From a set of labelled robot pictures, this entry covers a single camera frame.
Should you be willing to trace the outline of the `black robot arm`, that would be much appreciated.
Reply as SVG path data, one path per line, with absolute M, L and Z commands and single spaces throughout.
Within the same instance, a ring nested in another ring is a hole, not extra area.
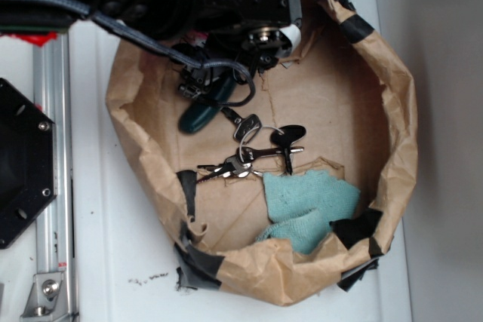
M 300 0 L 1 0 L 1 32 L 45 43 L 78 20 L 183 64 L 180 92 L 204 103 L 215 81 L 251 83 L 301 39 Z

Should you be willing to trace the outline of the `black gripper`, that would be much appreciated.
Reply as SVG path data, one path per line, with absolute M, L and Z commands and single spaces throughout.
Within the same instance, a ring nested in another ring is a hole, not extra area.
M 181 72 L 181 94 L 193 100 L 223 100 L 234 84 L 251 83 L 300 42 L 300 0 L 196 0 L 192 29 L 199 39 L 180 50 L 203 63 L 226 58 L 246 68 L 213 65 Z

